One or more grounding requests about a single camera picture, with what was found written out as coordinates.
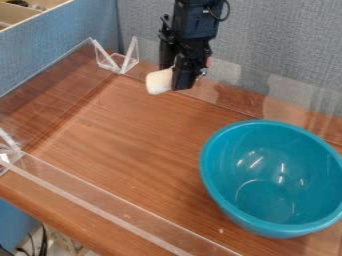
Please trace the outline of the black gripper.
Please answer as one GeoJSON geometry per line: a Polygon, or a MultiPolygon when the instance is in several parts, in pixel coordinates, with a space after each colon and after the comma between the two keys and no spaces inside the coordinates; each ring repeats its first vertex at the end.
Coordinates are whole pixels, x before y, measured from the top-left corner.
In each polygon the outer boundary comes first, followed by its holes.
{"type": "Polygon", "coordinates": [[[207,68],[210,41],[216,37],[223,21],[222,11],[223,0],[175,0],[172,15],[160,17],[159,68],[174,65],[174,90],[191,89],[207,68]]]}

